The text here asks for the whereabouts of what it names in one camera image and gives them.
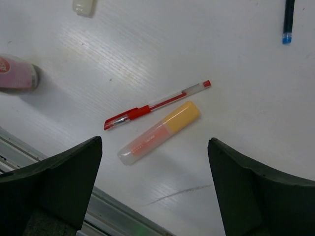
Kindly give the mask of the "red gel pen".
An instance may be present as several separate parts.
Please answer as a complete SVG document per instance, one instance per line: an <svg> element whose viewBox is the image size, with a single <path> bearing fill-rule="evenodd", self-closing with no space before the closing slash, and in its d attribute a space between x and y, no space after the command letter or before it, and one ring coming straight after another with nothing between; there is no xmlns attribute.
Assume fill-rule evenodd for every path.
<svg viewBox="0 0 315 236"><path fill-rule="evenodd" d="M168 104L171 104L173 102L176 102L178 100L181 100L185 97L191 96L193 94L196 94L200 91L203 91L211 86L211 82L209 80L206 80L204 82L198 83L196 85L193 85L191 87L188 87L184 90L181 90L180 92L173 94L169 97L166 97L160 101L157 101L152 104L145 105L143 107L135 107L130 110L127 110L123 113L120 113L114 117L111 117L107 119L104 123L104 130L110 130L113 128L116 128L124 123L130 122L134 119L137 119L139 117L145 116L157 109L160 109Z"/></svg>

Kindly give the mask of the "pink capped eraser tube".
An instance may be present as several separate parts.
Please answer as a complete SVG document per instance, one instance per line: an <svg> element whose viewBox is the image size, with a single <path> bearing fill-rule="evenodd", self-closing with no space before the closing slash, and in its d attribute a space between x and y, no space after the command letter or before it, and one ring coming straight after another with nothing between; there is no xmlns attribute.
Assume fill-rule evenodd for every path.
<svg viewBox="0 0 315 236"><path fill-rule="evenodd" d="M30 62L8 54L0 55L0 92L9 95L29 93L37 88L39 76Z"/></svg>

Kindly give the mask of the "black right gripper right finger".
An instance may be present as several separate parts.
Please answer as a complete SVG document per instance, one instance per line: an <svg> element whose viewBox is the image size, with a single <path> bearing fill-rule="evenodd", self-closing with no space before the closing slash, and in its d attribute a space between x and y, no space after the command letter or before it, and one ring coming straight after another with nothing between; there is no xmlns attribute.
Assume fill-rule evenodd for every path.
<svg viewBox="0 0 315 236"><path fill-rule="evenodd" d="M313 236L315 182L247 157L217 138L208 158L227 236Z"/></svg>

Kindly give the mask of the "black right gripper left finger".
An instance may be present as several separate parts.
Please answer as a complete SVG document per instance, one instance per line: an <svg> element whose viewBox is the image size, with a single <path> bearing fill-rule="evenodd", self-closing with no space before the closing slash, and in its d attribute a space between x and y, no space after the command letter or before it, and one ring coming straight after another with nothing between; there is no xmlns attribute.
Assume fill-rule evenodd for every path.
<svg viewBox="0 0 315 236"><path fill-rule="evenodd" d="M95 136L0 176L2 236L74 236L81 230L102 158Z"/></svg>

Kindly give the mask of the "blue ink pen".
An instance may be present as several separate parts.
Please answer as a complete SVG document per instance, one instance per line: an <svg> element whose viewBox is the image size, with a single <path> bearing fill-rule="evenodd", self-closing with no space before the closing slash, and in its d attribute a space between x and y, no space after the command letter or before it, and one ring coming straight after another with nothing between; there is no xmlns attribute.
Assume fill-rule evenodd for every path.
<svg viewBox="0 0 315 236"><path fill-rule="evenodd" d="M285 1L284 22L283 22L283 44L290 44L292 41L293 16L295 0Z"/></svg>

